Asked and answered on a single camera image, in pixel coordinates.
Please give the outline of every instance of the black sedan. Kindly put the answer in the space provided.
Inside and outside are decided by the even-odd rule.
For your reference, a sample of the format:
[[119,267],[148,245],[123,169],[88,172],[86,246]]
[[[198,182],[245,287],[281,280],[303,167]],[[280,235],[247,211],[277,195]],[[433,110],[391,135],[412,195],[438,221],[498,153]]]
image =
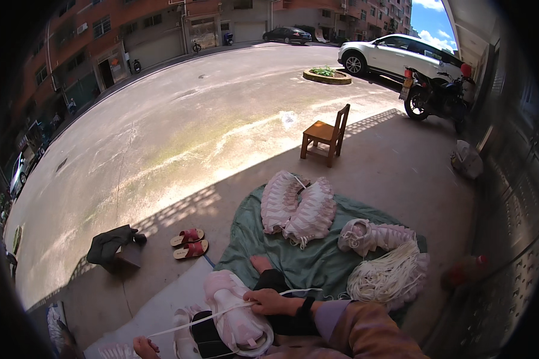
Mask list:
[[311,34],[297,28],[277,28],[264,33],[264,41],[283,41],[286,44],[305,44],[311,41]]

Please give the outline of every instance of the parked car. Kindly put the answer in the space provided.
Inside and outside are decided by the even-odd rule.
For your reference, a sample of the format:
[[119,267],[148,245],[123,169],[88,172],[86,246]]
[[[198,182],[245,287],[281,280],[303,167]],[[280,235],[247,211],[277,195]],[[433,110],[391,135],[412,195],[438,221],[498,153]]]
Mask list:
[[305,44],[311,41],[311,34],[297,28],[276,28],[264,33],[263,39],[267,41],[283,41],[286,44]]
[[22,154],[18,155],[18,159],[14,162],[12,169],[12,180],[10,181],[10,195],[12,198],[18,197],[30,171],[30,163]]
[[430,43],[402,34],[391,34],[374,41],[350,41],[343,44],[338,60],[352,75],[374,72],[399,82],[405,77],[405,67],[416,68],[440,83],[449,82],[446,72],[454,79],[461,76],[462,61]]

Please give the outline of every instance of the black wristband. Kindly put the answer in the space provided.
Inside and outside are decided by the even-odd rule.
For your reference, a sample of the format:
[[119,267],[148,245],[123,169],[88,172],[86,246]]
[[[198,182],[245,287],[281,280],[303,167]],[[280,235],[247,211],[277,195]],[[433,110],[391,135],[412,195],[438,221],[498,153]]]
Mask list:
[[312,319],[313,316],[311,315],[311,306],[315,301],[316,298],[313,298],[311,296],[307,297],[306,300],[303,302],[302,306],[298,308],[298,310],[295,312],[295,318]]

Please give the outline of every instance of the brown jacket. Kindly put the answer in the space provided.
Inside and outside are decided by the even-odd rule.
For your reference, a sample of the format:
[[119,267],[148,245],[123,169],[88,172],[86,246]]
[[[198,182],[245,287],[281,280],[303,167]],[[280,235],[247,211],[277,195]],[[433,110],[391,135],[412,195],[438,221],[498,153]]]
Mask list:
[[380,305],[334,300],[317,310],[315,321],[321,338],[276,335],[264,358],[428,359]]

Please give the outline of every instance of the license plate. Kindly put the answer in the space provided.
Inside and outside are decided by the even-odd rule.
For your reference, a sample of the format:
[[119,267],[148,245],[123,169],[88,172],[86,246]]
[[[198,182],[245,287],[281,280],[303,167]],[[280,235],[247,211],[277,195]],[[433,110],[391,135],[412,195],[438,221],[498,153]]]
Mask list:
[[407,87],[408,89],[410,89],[412,85],[413,79],[405,79],[405,81],[403,82],[403,87]]
[[403,86],[401,88],[401,93],[399,94],[400,100],[405,100],[409,96],[409,88]]

